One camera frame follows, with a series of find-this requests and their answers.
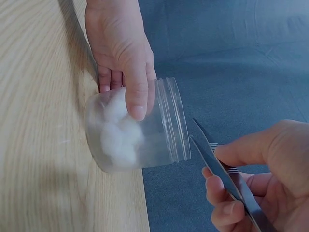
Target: plastic jar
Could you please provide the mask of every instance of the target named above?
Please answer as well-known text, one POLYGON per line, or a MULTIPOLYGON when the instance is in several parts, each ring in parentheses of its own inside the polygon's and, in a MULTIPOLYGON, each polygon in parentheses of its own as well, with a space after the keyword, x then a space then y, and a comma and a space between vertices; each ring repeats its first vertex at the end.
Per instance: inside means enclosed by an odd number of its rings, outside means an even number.
POLYGON ((94 160, 104 172, 162 166, 191 158, 175 78, 149 81, 148 85, 147 113, 141 122, 128 115, 125 87, 88 99, 86 138, 94 160))

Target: gray cloth background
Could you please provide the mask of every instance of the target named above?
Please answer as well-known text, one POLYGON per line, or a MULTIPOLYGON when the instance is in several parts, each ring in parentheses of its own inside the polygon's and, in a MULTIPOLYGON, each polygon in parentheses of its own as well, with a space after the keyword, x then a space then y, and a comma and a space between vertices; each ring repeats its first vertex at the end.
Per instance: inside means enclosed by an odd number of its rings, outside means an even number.
MULTIPOLYGON (((158 77, 175 77, 189 133, 219 143, 281 119, 309 121, 308 0, 140 0, 158 77)), ((143 170, 151 232, 216 231, 204 166, 143 170)), ((246 167, 251 173, 266 167, 246 167)))

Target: wooden table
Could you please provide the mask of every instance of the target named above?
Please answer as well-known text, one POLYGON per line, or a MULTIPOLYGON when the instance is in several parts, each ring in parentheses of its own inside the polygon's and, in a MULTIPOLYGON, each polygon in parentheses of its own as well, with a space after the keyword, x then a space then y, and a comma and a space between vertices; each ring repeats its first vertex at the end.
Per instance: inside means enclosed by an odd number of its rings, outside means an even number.
POLYGON ((141 171, 93 161, 86 0, 0 0, 0 231, 147 232, 141 171))

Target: tweezers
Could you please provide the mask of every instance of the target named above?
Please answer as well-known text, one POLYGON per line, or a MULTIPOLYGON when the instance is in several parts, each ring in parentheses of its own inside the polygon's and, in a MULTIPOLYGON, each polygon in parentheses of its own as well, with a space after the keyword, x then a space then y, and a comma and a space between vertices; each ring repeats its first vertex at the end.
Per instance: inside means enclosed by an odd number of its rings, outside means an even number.
POLYGON ((249 189, 246 181, 242 178, 238 169, 236 167, 228 166, 216 158, 214 151, 216 147, 219 146, 219 144, 212 140, 206 130, 199 124, 196 119, 193 120, 203 133, 207 142, 208 150, 210 152, 206 152, 192 135, 190 135, 190 138, 202 156, 210 172, 213 175, 221 178, 226 191, 234 200, 242 201, 245 206, 246 214, 249 216, 251 222, 256 227, 258 232, 276 232, 277 230, 270 223, 256 202, 251 190, 249 189))

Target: cotton ball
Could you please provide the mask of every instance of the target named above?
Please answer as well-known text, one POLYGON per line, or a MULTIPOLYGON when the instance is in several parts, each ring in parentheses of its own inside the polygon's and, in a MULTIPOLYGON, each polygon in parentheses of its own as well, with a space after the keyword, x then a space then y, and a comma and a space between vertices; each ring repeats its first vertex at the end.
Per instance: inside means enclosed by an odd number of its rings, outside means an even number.
POLYGON ((114 153, 111 161, 117 168, 133 168, 137 163, 137 154, 133 144, 123 142, 121 152, 114 153))
POLYGON ((124 133, 123 139, 135 147, 140 145, 144 139, 140 125, 130 116, 126 116, 119 122, 119 127, 124 133))
POLYGON ((101 148, 103 153, 113 156, 121 152, 123 132, 113 123, 105 122, 101 131, 101 148))
POLYGON ((126 88, 116 90, 104 109, 104 118, 108 122, 118 123, 127 114, 126 108, 126 88))
POLYGON ((125 139, 124 132, 113 123, 105 122, 101 131, 101 148, 109 156, 112 164, 117 168, 134 167, 137 154, 134 144, 125 139))

